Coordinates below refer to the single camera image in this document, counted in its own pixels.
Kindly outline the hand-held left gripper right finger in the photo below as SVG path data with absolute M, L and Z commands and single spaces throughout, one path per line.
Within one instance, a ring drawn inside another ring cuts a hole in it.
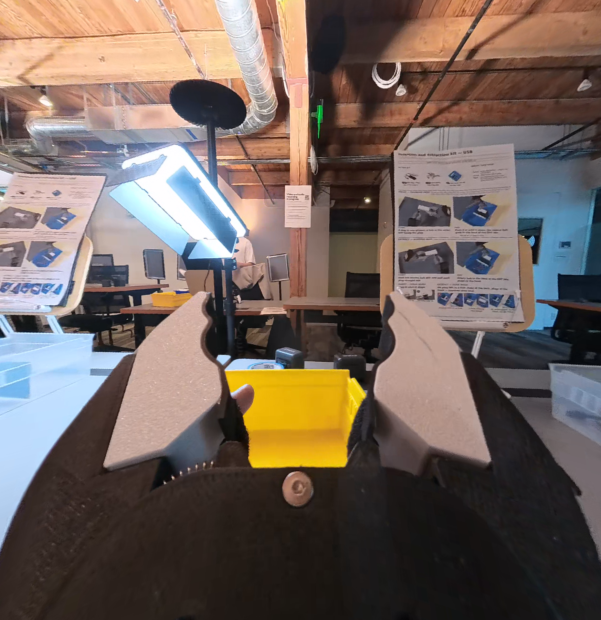
M 380 359 L 348 440 L 348 464 L 423 475 L 436 459 L 487 469 L 490 449 L 460 349 L 420 305 L 385 298 Z

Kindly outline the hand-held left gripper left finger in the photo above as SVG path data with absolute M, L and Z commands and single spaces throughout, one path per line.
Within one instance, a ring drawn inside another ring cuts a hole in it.
M 105 469 L 163 458 L 172 472 L 191 472 L 213 464 L 223 443 L 247 448 L 226 372 L 206 345 L 211 305 L 209 293 L 197 293 L 136 350 Z

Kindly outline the clear plastic bin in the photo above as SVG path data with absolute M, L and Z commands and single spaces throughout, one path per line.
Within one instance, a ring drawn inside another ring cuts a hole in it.
M 553 418 L 601 446 L 601 366 L 549 368 Z
M 0 337 L 0 414 L 90 375 L 91 334 Z

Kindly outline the person's left hand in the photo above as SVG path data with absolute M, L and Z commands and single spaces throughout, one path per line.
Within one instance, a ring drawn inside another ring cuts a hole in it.
M 255 390 L 252 385 L 244 384 L 230 393 L 242 415 L 246 414 L 255 398 Z

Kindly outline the black light stand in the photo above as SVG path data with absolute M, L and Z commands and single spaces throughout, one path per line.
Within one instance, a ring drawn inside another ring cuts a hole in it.
M 212 275 L 214 287 L 214 326 L 218 354 L 235 357 L 235 303 L 232 274 L 237 267 L 235 256 L 215 257 L 205 241 L 189 241 L 182 254 L 186 271 L 206 271 Z

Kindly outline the black office chair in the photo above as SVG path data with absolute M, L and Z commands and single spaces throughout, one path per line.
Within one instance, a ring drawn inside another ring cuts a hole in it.
M 601 274 L 558 276 L 560 301 L 601 303 Z M 601 313 L 582 309 L 558 309 L 551 338 L 571 345 L 569 363 L 583 364 L 589 353 L 601 355 Z
M 380 275 L 346 273 L 345 298 L 378 298 Z M 337 311 L 337 334 L 343 342 L 342 352 L 361 349 L 366 359 L 379 346 L 382 332 L 382 314 L 379 311 L 342 312 Z

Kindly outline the instruction sheet on board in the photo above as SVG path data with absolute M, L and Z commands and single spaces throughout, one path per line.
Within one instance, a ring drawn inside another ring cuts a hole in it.
M 392 154 L 392 234 L 380 250 L 381 309 L 400 293 L 448 331 L 528 329 L 532 251 L 518 233 L 513 144 Z

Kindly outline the black phone sign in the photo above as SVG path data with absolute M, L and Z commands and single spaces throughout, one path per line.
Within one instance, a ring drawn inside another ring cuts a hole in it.
M 531 248 L 533 265 L 539 263 L 542 233 L 542 218 L 518 218 L 518 234 L 527 241 Z

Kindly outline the led light panel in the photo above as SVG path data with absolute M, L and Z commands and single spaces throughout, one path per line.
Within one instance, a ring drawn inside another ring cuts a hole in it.
M 185 260 L 234 259 L 247 227 L 202 164 L 172 144 L 127 159 L 110 197 Z

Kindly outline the instruction sheet stand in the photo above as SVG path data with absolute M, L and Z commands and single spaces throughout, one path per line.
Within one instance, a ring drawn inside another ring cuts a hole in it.
M 12 174 L 0 198 L 0 322 L 41 317 L 62 331 L 58 320 L 81 305 L 93 255 L 87 227 L 106 181 L 105 174 Z

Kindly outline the white paper sign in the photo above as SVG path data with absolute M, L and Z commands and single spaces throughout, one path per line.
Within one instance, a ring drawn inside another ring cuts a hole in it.
M 286 185 L 284 191 L 284 227 L 311 228 L 312 185 Z

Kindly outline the black disc stand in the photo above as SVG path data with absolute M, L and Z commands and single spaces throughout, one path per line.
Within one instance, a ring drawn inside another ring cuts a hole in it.
M 169 98 L 173 110 L 183 120 L 205 126 L 209 176 L 217 187 L 216 129 L 234 129 L 246 120 L 247 108 L 242 98 L 227 86 L 206 79 L 177 82 Z

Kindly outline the wooden post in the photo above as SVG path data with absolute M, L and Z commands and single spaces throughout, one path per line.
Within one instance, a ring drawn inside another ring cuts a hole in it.
M 305 1 L 280 1 L 279 27 L 286 64 L 290 120 L 290 185 L 309 185 L 310 96 Z M 290 230 L 290 296 L 307 296 L 308 228 Z

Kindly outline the silver air duct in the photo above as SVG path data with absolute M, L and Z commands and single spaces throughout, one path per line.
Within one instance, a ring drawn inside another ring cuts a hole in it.
M 254 1 L 215 4 L 250 97 L 246 120 L 234 129 L 216 129 L 216 137 L 256 134 L 274 121 L 278 107 L 257 5 Z M 60 141 L 162 144 L 196 143 L 207 138 L 205 126 L 183 120 L 170 103 L 87 107 L 75 116 L 29 113 L 25 129 L 40 152 L 50 152 Z

